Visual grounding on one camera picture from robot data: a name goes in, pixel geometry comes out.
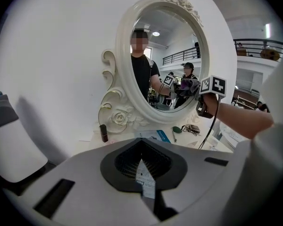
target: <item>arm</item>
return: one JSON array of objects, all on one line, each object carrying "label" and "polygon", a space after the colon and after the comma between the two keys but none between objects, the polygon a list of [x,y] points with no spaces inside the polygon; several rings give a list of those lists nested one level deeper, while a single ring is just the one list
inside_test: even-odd
[{"label": "arm", "polygon": [[158,74],[155,74],[155,75],[152,75],[151,76],[151,86],[152,88],[158,93],[159,90],[161,89],[160,91],[160,94],[161,95],[165,95],[165,96],[168,96],[170,94],[170,89],[169,87],[163,85],[162,86],[162,82],[160,82],[159,80],[159,77],[158,77]]},{"label": "arm", "polygon": [[[216,95],[205,94],[203,99],[208,107],[208,112],[211,115],[215,115],[217,108]],[[220,103],[217,118],[225,125],[249,139],[253,139],[258,132],[271,127],[274,123],[270,113],[239,109],[224,103]]]}]

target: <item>white mirror frame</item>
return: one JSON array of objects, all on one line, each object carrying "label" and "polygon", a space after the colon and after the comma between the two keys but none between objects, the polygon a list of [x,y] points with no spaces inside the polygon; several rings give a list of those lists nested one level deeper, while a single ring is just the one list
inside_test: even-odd
[{"label": "white mirror frame", "polygon": [[131,6],[122,17],[117,29],[115,50],[107,49],[102,60],[110,64],[103,71],[108,81],[108,90],[101,102],[99,124],[106,124],[107,131],[120,133],[127,126],[137,129],[150,122],[169,124],[180,121],[191,114],[197,101],[190,98],[175,110],[159,111],[144,99],[136,83],[130,56],[130,39],[134,25],[142,14],[163,8],[180,15],[195,32],[201,50],[201,71],[199,80],[208,76],[209,50],[202,29],[200,16],[187,0],[140,0]]}]

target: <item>hand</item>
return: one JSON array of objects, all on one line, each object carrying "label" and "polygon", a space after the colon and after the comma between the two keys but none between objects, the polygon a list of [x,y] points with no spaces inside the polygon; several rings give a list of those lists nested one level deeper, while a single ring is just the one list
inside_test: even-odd
[{"label": "hand", "polygon": [[204,103],[207,105],[207,111],[211,115],[215,115],[217,109],[217,97],[213,93],[208,93],[203,95]]}]

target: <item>label sticker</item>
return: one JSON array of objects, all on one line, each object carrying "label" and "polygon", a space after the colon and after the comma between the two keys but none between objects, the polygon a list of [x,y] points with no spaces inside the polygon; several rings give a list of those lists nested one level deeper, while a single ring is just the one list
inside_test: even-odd
[{"label": "label sticker", "polygon": [[144,197],[155,199],[155,180],[142,160],[137,167],[135,181],[142,185]]}]

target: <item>ceiling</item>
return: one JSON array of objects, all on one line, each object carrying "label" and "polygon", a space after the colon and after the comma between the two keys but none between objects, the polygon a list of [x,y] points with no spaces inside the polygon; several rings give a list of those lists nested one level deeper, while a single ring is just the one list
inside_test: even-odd
[{"label": "ceiling", "polygon": [[[134,28],[147,29],[150,42],[167,47],[172,35],[183,24],[186,22],[173,12],[152,10],[143,14]],[[153,32],[159,32],[160,35],[152,36]]]},{"label": "ceiling", "polygon": [[213,0],[225,20],[232,21],[246,17],[261,17],[264,23],[275,19],[277,15],[266,0]]}]

